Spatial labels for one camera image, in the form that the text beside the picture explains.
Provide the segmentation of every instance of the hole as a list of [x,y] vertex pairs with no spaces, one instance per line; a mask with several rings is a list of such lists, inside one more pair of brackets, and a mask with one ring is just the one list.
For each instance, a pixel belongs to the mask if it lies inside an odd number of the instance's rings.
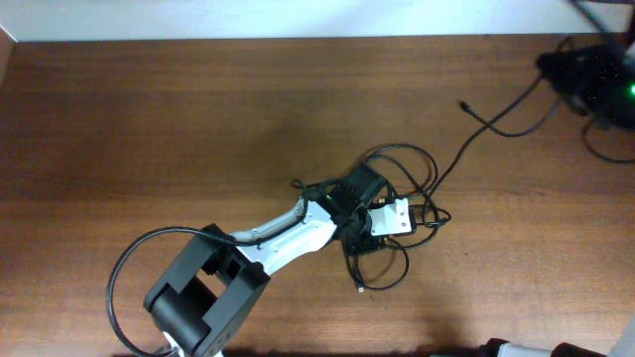
[[225,272],[227,274],[227,277],[233,280],[238,275],[238,271],[240,271],[240,264],[232,259],[231,262],[229,262],[229,264],[227,265],[227,271]]

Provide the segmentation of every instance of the white wall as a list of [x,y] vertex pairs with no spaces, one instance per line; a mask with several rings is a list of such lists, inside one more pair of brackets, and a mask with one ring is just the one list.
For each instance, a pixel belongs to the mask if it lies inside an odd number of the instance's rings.
[[[614,31],[627,5],[592,4]],[[0,0],[18,41],[584,33],[567,0]]]

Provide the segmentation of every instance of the white backdrop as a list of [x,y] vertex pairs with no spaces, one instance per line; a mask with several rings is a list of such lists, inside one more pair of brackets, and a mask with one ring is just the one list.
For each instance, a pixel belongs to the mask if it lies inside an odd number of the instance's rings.
[[[591,4],[614,31],[627,5]],[[583,33],[567,0],[0,0],[18,41]]]

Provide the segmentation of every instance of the wooden table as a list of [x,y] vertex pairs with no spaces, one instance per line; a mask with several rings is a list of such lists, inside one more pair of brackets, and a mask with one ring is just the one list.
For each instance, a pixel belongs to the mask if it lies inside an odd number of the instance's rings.
[[[0,94],[0,354],[125,355],[104,290],[136,236],[174,224],[256,226],[292,206],[292,178],[340,177],[379,144],[420,145],[444,170],[478,128],[457,99],[493,115],[557,41],[18,44]],[[544,84],[501,128],[529,126],[554,98]],[[635,310],[635,169],[589,155],[584,120],[562,109],[527,138],[478,138],[436,194],[453,221],[411,252],[404,284],[359,294],[331,244],[274,275],[230,346],[423,353],[501,337],[607,353]],[[629,135],[593,140],[615,156],[635,153]],[[421,158],[401,158],[427,174]],[[117,284],[122,326],[146,350],[164,340],[143,296],[188,239],[148,243]],[[362,269],[371,279],[391,259],[364,258]],[[395,256],[375,283],[403,264]]]

